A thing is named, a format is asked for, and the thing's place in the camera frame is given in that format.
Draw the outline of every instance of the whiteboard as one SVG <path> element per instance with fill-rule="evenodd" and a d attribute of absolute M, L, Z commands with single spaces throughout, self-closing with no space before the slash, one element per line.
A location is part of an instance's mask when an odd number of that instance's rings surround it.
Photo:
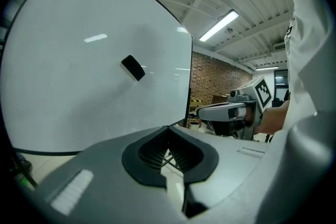
<path fill-rule="evenodd" d="M 27 0 L 0 73 L 14 148 L 66 154 L 185 118 L 192 36 L 156 0 Z M 145 76 L 121 64 L 132 55 Z"/>

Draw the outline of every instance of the white shirt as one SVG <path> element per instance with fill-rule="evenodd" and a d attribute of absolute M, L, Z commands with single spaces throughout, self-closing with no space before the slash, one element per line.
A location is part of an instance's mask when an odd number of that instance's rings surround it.
<path fill-rule="evenodd" d="M 285 35 L 291 96 L 283 129 L 314 115 L 317 103 L 314 105 L 300 72 L 322 47 L 336 46 L 333 32 L 335 24 L 326 0 L 294 0 L 293 17 Z"/>

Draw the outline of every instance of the person's arm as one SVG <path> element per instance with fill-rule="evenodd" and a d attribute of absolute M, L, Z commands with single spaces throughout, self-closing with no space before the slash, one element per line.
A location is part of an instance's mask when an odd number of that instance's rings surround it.
<path fill-rule="evenodd" d="M 261 125 L 255 129 L 255 134 L 274 134 L 282 129 L 288 111 L 289 101 L 287 100 L 278 108 L 268 108 L 264 111 Z"/>

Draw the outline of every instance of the window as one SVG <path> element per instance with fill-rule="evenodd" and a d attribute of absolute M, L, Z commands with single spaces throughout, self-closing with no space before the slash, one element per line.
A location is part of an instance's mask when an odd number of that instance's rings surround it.
<path fill-rule="evenodd" d="M 275 82 L 275 98 L 277 101 L 285 101 L 285 96 L 288 86 L 288 70 L 276 70 L 274 71 L 274 82 Z"/>

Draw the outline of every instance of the ceiling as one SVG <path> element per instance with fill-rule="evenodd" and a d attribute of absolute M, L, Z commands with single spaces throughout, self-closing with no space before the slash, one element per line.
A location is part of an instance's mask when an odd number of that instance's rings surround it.
<path fill-rule="evenodd" d="M 194 51 L 215 57 L 248 72 L 257 67 L 286 66 L 284 41 L 293 10 L 292 0 L 159 0 L 194 37 Z M 239 17 L 206 42 L 199 38 L 220 16 L 234 9 Z"/>

